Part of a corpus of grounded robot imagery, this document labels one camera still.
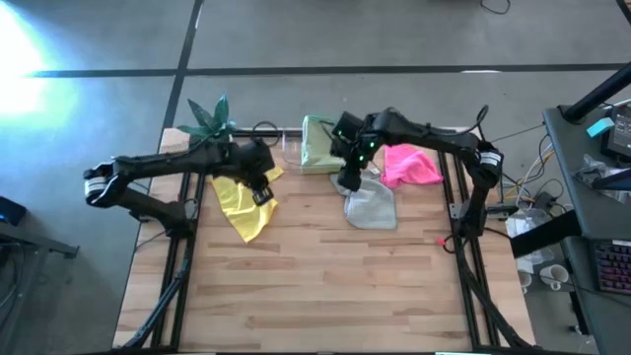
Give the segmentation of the black box with blue light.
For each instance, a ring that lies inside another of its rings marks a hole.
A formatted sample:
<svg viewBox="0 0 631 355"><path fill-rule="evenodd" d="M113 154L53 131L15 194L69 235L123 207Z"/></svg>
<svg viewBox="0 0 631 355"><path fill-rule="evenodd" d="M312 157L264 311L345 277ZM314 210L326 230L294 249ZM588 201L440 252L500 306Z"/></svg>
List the black box with blue light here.
<svg viewBox="0 0 631 355"><path fill-rule="evenodd" d="M27 208L8 198L0 196L0 222L19 226L27 214Z"/></svg>

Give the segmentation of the clear plastic bin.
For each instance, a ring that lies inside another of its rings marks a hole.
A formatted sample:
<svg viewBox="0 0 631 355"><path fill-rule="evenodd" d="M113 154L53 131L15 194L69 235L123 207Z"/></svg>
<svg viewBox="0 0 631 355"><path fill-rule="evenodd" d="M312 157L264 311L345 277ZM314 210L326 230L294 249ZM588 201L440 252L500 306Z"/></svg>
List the clear plastic bin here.
<svg viewBox="0 0 631 355"><path fill-rule="evenodd" d="M296 172L301 173L301 146L303 131L285 131L282 144L282 157L285 166Z"/></svg>

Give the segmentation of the black power adapter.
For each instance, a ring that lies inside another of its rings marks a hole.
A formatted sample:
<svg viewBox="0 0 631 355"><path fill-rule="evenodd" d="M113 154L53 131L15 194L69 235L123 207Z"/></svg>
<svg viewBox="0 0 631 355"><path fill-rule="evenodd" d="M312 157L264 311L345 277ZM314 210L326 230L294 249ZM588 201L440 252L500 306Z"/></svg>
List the black power adapter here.
<svg viewBox="0 0 631 355"><path fill-rule="evenodd" d="M536 195L532 207L540 210L549 210L556 204L556 197L547 191L542 191Z"/></svg>

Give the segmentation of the white mug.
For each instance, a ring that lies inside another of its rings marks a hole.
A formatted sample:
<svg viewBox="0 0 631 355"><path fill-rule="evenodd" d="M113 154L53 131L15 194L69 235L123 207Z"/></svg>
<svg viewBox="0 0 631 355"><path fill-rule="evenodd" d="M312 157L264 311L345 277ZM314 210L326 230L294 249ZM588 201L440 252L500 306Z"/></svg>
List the white mug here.
<svg viewBox="0 0 631 355"><path fill-rule="evenodd" d="M560 291L562 286L570 279L568 270L560 264L541 268L538 276L552 291Z"/></svg>

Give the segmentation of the black backlit keyboard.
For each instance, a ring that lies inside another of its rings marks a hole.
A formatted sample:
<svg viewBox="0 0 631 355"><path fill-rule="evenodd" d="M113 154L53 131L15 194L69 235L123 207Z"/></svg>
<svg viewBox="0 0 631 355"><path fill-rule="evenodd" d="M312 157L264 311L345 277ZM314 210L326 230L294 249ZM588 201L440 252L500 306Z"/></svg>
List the black backlit keyboard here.
<svg viewBox="0 0 631 355"><path fill-rule="evenodd" d="M592 242L591 256L599 290L631 296L631 242Z"/></svg>

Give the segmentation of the yellow microfiber towel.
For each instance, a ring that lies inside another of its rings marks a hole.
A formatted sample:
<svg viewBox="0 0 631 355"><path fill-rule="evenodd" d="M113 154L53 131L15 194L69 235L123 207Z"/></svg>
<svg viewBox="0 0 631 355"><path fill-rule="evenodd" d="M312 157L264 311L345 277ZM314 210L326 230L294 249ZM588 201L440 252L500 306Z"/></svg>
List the yellow microfiber towel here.
<svg viewBox="0 0 631 355"><path fill-rule="evenodd" d="M278 205L277 200L272 198L262 206L257 206L252 192L242 183L227 177L213 178L211 183L222 212L242 240L248 244L257 238L269 224Z"/></svg>

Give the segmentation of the black slanted pole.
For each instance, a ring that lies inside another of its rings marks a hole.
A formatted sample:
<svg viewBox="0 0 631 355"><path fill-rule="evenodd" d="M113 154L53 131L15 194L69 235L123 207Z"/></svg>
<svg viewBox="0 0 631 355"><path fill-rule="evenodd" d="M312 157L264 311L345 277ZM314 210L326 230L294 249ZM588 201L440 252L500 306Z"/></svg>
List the black slanted pole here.
<svg viewBox="0 0 631 355"><path fill-rule="evenodd" d="M631 61L572 106L563 110L563 118L572 124L579 124L583 118L600 104L631 84Z"/></svg>

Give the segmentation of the green plant in white pot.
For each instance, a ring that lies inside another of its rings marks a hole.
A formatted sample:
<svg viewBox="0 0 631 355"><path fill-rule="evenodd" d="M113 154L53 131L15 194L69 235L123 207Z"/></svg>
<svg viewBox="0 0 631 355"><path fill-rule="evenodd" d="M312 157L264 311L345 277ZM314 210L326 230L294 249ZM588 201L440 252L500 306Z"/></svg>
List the green plant in white pot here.
<svg viewBox="0 0 631 355"><path fill-rule="evenodd" d="M231 141L233 133L237 131L237 126L230 119L229 102L226 95L220 97L213 112L191 99L188 99L187 103L197 125L180 125L176 129L187 133L190 136L190 143Z"/></svg>

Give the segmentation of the crumpled plastic wrap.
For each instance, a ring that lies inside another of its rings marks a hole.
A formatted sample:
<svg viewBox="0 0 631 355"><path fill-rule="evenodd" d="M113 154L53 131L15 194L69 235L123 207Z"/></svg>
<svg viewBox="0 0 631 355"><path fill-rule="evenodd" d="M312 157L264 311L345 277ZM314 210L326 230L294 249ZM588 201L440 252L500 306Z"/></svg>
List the crumpled plastic wrap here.
<svg viewBox="0 0 631 355"><path fill-rule="evenodd" d="M610 167L585 154L583 165L573 173L573 178L601 195L631 206L631 166Z"/></svg>

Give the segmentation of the black electronic device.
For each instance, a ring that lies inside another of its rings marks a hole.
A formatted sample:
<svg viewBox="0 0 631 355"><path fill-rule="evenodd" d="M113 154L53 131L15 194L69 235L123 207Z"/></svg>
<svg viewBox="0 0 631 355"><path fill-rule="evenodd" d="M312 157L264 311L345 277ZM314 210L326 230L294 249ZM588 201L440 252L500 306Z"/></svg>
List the black electronic device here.
<svg viewBox="0 0 631 355"><path fill-rule="evenodd" d="M616 106L610 110L613 127L604 135L602 153L631 162L631 107Z"/></svg>

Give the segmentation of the dark grey side desk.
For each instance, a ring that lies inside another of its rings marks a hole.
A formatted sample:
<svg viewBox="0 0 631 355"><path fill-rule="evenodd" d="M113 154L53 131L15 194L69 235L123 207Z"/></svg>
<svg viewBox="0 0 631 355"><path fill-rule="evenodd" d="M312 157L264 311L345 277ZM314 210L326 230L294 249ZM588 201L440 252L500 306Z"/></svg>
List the dark grey side desk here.
<svg viewBox="0 0 631 355"><path fill-rule="evenodd" d="M591 256L595 242L620 241L631 247L631 206L575 179L586 154L613 164L599 152L599 143L589 137L586 126L567 122L557 107L547 109L543 118L573 205L564 215L570 226L561 248L588 332L600 355L631 355L631 296L600 291Z"/></svg>

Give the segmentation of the sage green microfiber towel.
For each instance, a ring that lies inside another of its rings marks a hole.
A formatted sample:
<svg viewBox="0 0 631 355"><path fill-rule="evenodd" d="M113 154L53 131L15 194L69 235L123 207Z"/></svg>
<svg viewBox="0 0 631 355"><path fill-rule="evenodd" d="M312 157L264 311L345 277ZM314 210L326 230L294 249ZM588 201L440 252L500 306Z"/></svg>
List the sage green microfiber towel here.
<svg viewBox="0 0 631 355"><path fill-rule="evenodd" d="M335 121L316 115L306 115L303 120L301 146L301 173L332 174L343 166L344 161L329 154L331 130Z"/></svg>

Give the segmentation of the pink microfiber towel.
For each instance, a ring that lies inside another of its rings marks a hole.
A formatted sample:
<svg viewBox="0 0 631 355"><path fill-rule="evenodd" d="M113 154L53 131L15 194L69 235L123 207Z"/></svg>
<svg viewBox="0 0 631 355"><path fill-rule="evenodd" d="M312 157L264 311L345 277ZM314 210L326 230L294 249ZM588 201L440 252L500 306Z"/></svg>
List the pink microfiber towel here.
<svg viewBox="0 0 631 355"><path fill-rule="evenodd" d="M385 169L381 183L390 189L407 184L436 184L443 176L433 160L415 146L402 144L385 147Z"/></svg>

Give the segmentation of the grey microfiber towel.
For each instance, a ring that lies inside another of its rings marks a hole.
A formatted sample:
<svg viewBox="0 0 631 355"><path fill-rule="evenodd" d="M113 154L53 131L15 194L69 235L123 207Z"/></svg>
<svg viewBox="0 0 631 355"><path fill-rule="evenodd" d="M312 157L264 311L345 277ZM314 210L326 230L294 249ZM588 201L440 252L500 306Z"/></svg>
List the grey microfiber towel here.
<svg viewBox="0 0 631 355"><path fill-rule="evenodd" d="M361 174L358 191L343 187L338 174L331 174L330 181L339 194L345 197L344 214L347 222L364 230L395 230L397 228L396 204L393 192L372 171Z"/></svg>

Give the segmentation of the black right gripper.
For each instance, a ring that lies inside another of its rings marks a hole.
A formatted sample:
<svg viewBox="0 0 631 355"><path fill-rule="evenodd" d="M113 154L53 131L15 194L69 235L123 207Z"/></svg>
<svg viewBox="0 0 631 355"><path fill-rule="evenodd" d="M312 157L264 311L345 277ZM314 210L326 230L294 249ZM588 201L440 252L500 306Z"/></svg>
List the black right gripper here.
<svg viewBox="0 0 631 355"><path fill-rule="evenodd" d="M373 129L376 117L372 113L359 118L343 111L331 130L330 155L343 160L337 181L351 191L359 190L362 170L381 147L380 138Z"/></svg>

